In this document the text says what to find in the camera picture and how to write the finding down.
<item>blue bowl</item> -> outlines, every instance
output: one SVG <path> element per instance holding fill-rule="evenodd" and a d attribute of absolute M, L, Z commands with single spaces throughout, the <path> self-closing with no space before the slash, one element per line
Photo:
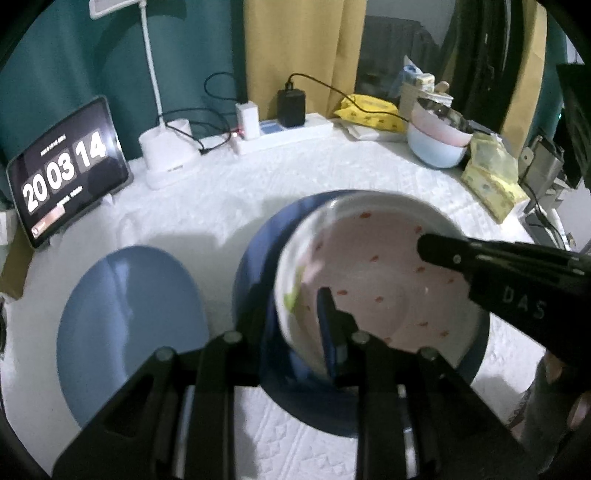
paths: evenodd
<path fill-rule="evenodd" d="M 234 281 L 232 313 L 243 314 L 266 305 L 267 322 L 261 345 L 261 386 L 284 410 L 300 421 L 327 433 L 357 435 L 357 398 L 318 377 L 285 342 L 275 309 L 273 285 L 283 247 L 299 223 L 326 202 L 353 193 L 337 190 L 305 197 L 274 215 L 252 238 Z M 475 341 L 457 367 L 470 383 L 476 376 L 489 334 L 489 314 L 482 312 Z"/>

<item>blue plate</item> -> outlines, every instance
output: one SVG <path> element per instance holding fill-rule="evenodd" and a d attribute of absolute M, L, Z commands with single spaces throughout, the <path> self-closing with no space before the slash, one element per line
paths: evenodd
<path fill-rule="evenodd" d="M 61 316 L 57 373 L 83 427 L 160 346 L 201 348 L 209 332 L 199 291 L 170 254 L 127 247 L 98 261 Z"/>
<path fill-rule="evenodd" d="M 317 377 L 287 345 L 273 298 L 275 271 L 283 247 L 299 223 L 326 202 L 354 190 L 337 190 L 303 198 L 273 216 L 251 240 L 236 273 L 232 313 L 237 321 L 258 306 L 267 307 L 261 348 L 261 385 L 284 410 L 312 427 L 340 436 L 357 434 L 357 399 Z M 482 312 L 476 339 L 457 368 L 468 383 L 482 363 L 489 334 L 489 315 Z"/>

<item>white bowl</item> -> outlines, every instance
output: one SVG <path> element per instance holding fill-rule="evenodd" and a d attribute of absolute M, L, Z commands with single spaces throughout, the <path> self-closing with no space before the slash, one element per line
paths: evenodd
<path fill-rule="evenodd" d="M 307 365 L 327 377 L 316 296 L 331 288 L 337 308 L 391 347 L 433 346 L 456 367 L 475 338 L 480 308 L 462 275 L 424 263 L 426 232 L 463 238 L 434 207 L 401 194 L 363 192 L 326 203 L 284 247 L 274 297 L 281 333 Z"/>
<path fill-rule="evenodd" d="M 463 148 L 472 140 L 473 134 L 462 132 L 451 125 L 447 125 L 435 112 L 424 109 L 419 101 L 414 104 L 411 122 L 421 132 L 447 145 Z"/>
<path fill-rule="evenodd" d="M 452 168 L 464 158 L 467 147 L 454 147 L 429 137 L 413 124 L 408 124 L 408 145 L 414 154 L 435 168 Z"/>

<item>power strip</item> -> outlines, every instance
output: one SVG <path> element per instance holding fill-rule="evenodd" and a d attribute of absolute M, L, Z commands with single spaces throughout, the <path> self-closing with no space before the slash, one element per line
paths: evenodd
<path fill-rule="evenodd" d="M 308 113 L 306 122 L 300 127 L 286 128 L 277 120 L 265 120 L 259 123 L 261 136 L 253 140 L 244 140 L 240 135 L 232 137 L 232 147 L 238 155 L 245 155 L 268 148 L 280 147 L 302 140 L 326 138 L 332 134 L 333 122 L 319 113 Z"/>

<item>yellow curtain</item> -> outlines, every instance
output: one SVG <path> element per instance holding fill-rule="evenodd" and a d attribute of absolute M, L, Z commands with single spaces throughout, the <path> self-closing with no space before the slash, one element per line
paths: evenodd
<path fill-rule="evenodd" d="M 546 58 L 546 9 L 537 0 L 523 0 L 525 44 L 517 84 L 501 129 L 518 157 L 525 146 L 538 105 Z"/>
<path fill-rule="evenodd" d="M 277 91 L 307 73 L 353 93 L 366 0 L 245 0 L 246 85 L 261 119 L 277 116 Z M 306 111 L 332 116 L 341 96 L 295 78 Z"/>

